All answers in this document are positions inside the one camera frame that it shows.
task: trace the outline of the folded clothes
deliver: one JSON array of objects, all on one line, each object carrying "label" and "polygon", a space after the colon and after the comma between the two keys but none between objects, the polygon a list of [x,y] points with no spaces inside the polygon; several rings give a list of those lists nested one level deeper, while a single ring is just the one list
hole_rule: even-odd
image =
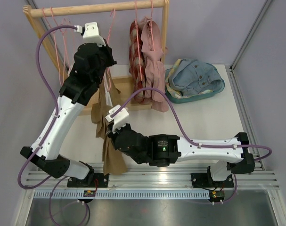
[{"label": "folded clothes", "polygon": [[182,59],[168,78],[169,86],[191,97],[205,92],[214,92],[223,86],[217,69],[208,63],[196,59]]}]

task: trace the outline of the wall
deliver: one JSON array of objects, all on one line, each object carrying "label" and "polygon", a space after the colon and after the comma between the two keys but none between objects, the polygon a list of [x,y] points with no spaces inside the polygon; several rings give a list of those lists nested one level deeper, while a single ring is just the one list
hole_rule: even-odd
[{"label": "wall", "polygon": [[[34,0],[37,7],[62,7],[99,4],[130,0]],[[212,64],[231,65],[240,50],[265,0],[170,0],[167,64],[173,64],[178,58],[199,58]],[[154,9],[153,19],[161,26],[161,9]],[[72,24],[84,25],[97,21],[101,34],[107,37],[112,19],[110,13],[69,16]],[[150,16],[150,9],[138,12],[138,18]],[[135,12],[116,13],[112,28],[110,46],[114,59],[120,65],[127,65],[129,47],[129,27],[135,18]],[[67,34],[68,53],[72,60],[72,37]],[[60,49],[63,50],[62,37],[57,36]],[[75,35],[76,43],[81,37]]]},{"label": "wall", "polygon": [[235,75],[259,144],[274,151],[265,165],[286,202],[286,0],[273,2]]},{"label": "wall", "polygon": [[[22,0],[0,0],[0,226],[13,225],[22,189],[17,175],[53,108],[39,78],[34,54],[37,36],[22,12]],[[58,89],[57,71],[41,51],[42,69]]]}]

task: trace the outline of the wooden rack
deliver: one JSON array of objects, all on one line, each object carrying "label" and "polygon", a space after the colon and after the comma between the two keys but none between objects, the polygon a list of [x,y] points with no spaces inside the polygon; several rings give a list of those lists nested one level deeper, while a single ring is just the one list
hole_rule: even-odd
[{"label": "wooden rack", "polygon": [[[141,0],[137,1],[137,9],[143,8],[151,8],[151,0]],[[167,30],[168,30],[168,17],[169,17],[169,0],[153,0],[153,7],[154,8],[163,8],[162,12],[162,49],[165,52],[166,48],[166,40],[167,40]],[[101,13],[101,12],[111,12],[113,9],[116,11],[125,11],[125,10],[135,10],[135,2],[117,2],[117,3],[106,3],[106,4],[97,4],[97,5],[85,5],[85,6],[70,6],[70,7],[58,7],[52,8],[54,16],[67,16],[67,15],[79,15],[79,14],[89,14],[89,13]],[[49,17],[52,16],[50,8],[43,9],[45,16]],[[41,20],[44,17],[42,13],[42,9],[33,9],[30,5],[25,5],[23,7],[23,12],[28,19],[29,23],[31,24],[32,28],[36,32],[38,38],[40,38],[44,33],[45,29],[43,26],[43,22]],[[59,66],[57,64],[56,58],[56,50],[52,43],[52,40],[47,37],[43,41],[43,46],[48,53],[51,61],[55,65],[55,67],[60,70],[62,73],[61,76],[66,79],[67,78],[67,71],[63,65],[63,62],[59,60]],[[165,55],[162,57],[162,62],[165,61]],[[126,100],[133,92],[133,83],[132,77],[113,77],[113,81],[115,86],[118,90],[121,91],[120,95],[122,100]],[[94,103],[98,102],[98,92],[91,98],[88,105],[85,107],[82,115],[90,114],[91,106]],[[143,109],[150,109],[151,104],[141,105],[135,102],[130,102],[127,107],[129,110],[143,110]]]}]

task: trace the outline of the gray floor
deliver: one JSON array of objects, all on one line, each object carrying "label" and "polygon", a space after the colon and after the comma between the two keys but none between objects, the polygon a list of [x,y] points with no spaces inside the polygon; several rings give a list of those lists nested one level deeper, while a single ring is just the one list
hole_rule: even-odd
[{"label": "gray floor", "polygon": [[[52,213],[72,201],[53,200]],[[33,200],[27,226],[53,225],[46,218],[48,202]],[[231,202],[216,206],[190,200],[93,200],[89,207],[88,226],[277,226],[265,191],[238,191]],[[60,225],[75,226],[84,214],[76,203],[54,218]]]}]

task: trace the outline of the brown garment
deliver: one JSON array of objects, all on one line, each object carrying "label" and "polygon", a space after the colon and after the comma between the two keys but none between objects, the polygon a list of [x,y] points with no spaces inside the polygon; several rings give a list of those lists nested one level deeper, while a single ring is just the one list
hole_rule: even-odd
[{"label": "brown garment", "polygon": [[[120,92],[114,86],[111,76],[109,76],[109,79],[111,81],[111,89],[109,93],[112,104],[113,106],[122,105],[123,102],[119,96]],[[96,137],[101,137],[104,139],[102,155],[102,160],[104,162],[104,175],[108,173],[120,175],[127,171],[125,161],[122,157],[122,153],[114,149],[111,139],[106,136],[107,124],[105,117],[108,115],[108,111],[111,108],[111,106],[106,105],[105,87],[104,83],[102,82],[99,88],[99,102],[98,104],[93,104],[91,108],[91,121],[92,123],[97,124]]]}]

